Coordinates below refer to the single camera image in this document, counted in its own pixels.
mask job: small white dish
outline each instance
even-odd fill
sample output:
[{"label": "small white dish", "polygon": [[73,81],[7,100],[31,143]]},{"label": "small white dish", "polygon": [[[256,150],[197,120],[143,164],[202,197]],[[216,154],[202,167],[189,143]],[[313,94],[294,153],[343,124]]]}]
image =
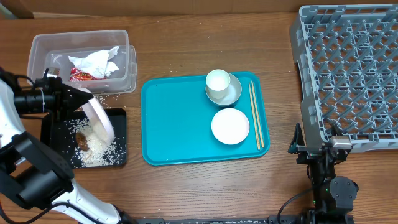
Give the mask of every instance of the small white dish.
[{"label": "small white dish", "polygon": [[213,103],[217,104],[218,106],[229,106],[229,105],[235,103],[241,96],[241,93],[242,93],[241,82],[234,75],[229,74],[229,76],[231,77],[231,81],[227,88],[227,93],[224,97],[222,97],[220,99],[216,99],[216,98],[212,97],[208,87],[206,86],[207,97]]},{"label": "small white dish", "polygon": [[222,109],[211,121],[211,131],[224,144],[238,144],[249,134],[249,120],[242,111],[235,108]]}]

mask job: gray dish rack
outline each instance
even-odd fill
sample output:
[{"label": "gray dish rack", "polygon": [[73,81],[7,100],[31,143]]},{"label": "gray dish rack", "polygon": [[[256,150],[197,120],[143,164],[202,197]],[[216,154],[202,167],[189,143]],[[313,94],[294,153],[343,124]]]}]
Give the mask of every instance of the gray dish rack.
[{"label": "gray dish rack", "polygon": [[353,152],[398,149],[398,4],[303,6],[290,27],[308,146],[337,124]]}]

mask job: plastic container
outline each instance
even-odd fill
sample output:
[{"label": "plastic container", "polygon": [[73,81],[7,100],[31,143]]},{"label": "plastic container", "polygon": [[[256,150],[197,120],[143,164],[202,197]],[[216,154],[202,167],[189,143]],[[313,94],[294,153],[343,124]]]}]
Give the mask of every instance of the plastic container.
[{"label": "plastic container", "polygon": [[[105,80],[70,82],[70,70],[74,67],[68,56],[87,57],[99,50],[120,46],[118,54],[110,61],[119,70]],[[125,30],[102,30],[41,34],[33,39],[30,50],[27,76],[42,78],[46,68],[59,70],[62,82],[75,88],[87,88],[94,94],[130,93],[136,88],[137,64],[134,47],[129,45]]]},{"label": "plastic container", "polygon": [[337,124],[351,152],[398,149],[398,5],[303,6],[290,27],[308,147]]}]

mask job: wooden surface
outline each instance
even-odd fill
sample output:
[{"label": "wooden surface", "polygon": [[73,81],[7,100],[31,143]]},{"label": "wooden surface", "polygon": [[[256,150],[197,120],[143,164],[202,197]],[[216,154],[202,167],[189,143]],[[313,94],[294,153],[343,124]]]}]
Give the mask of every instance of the wooden surface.
[{"label": "wooden surface", "polygon": [[[112,17],[0,21],[0,65],[26,74],[32,39],[37,34],[124,29],[137,50],[137,89],[107,99],[126,106],[128,161],[123,167],[82,169],[76,180],[99,199],[131,216],[234,218],[275,215],[293,195],[310,186],[305,166],[287,153],[295,124],[301,122],[301,87],[292,61],[288,28],[296,14]],[[205,74],[215,68],[249,70],[261,81],[271,137],[262,158],[153,167],[141,156],[140,90],[151,78]],[[38,135],[35,122],[24,121]],[[336,173],[359,184],[352,213],[357,223],[397,223],[398,151],[351,154]],[[5,199],[8,215],[18,221],[38,210],[23,210]],[[284,214],[310,206],[310,194]],[[49,213],[37,223],[75,223]]]}]

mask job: teal tray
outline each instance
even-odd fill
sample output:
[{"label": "teal tray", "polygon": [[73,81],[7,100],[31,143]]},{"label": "teal tray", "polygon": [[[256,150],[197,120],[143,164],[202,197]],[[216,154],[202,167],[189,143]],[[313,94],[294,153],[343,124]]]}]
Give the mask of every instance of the teal tray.
[{"label": "teal tray", "polygon": [[[223,161],[263,156],[271,144],[260,81],[251,72],[234,72],[242,95],[229,106],[242,111],[250,122],[247,138],[237,145],[219,142],[211,120],[221,109],[206,96],[206,75],[149,80],[141,90],[142,156],[154,166]],[[257,149],[249,82],[254,82],[264,148]]]}]

